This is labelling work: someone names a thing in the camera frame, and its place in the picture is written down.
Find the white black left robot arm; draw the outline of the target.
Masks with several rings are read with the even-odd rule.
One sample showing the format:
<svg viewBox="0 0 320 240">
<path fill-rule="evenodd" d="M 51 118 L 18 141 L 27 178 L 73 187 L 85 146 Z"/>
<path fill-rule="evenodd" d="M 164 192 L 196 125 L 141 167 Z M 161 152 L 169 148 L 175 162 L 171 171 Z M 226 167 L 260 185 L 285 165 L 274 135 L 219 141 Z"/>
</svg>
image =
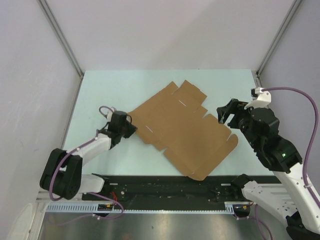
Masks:
<svg viewBox="0 0 320 240">
<path fill-rule="evenodd" d="M 39 185 L 48 191 L 52 201 L 71 200 L 78 194 L 94 194 L 100 200 L 110 196 L 108 179 L 98 174 L 83 174 L 83 166 L 113 149 L 123 138 L 130 138 L 137 127 L 124 111 L 110 109 L 105 118 L 106 125 L 97 129 L 89 141 L 72 150 L 51 151 Z"/>
</svg>

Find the brown cardboard box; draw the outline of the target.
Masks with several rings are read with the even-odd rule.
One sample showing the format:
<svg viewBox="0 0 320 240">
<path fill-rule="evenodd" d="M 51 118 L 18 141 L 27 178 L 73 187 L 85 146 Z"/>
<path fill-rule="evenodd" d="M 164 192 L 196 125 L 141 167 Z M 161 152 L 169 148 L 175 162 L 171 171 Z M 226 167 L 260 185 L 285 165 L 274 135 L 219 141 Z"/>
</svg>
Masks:
<svg viewBox="0 0 320 240">
<path fill-rule="evenodd" d="M 182 173 L 203 181 L 238 145 L 237 135 L 203 107 L 207 96 L 185 80 L 174 82 L 129 112 L 136 134 L 163 151 Z"/>
</svg>

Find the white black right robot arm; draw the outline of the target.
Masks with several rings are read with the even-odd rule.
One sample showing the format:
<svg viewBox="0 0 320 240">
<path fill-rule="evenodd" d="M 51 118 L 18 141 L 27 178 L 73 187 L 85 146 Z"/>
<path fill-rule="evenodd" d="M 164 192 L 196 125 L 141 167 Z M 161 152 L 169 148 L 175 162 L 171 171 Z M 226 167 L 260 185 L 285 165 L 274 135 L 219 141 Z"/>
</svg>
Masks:
<svg viewBox="0 0 320 240">
<path fill-rule="evenodd" d="M 276 197 L 246 174 L 231 182 L 230 194 L 237 200 L 244 198 L 273 215 L 286 228 L 293 240 L 320 238 L 320 208 L 303 179 L 303 161 L 292 142 L 279 135 L 279 119 L 271 109 L 246 107 L 247 103 L 231 99 L 217 108 L 218 122 L 239 129 L 258 160 L 282 183 L 293 202 Z"/>
</svg>

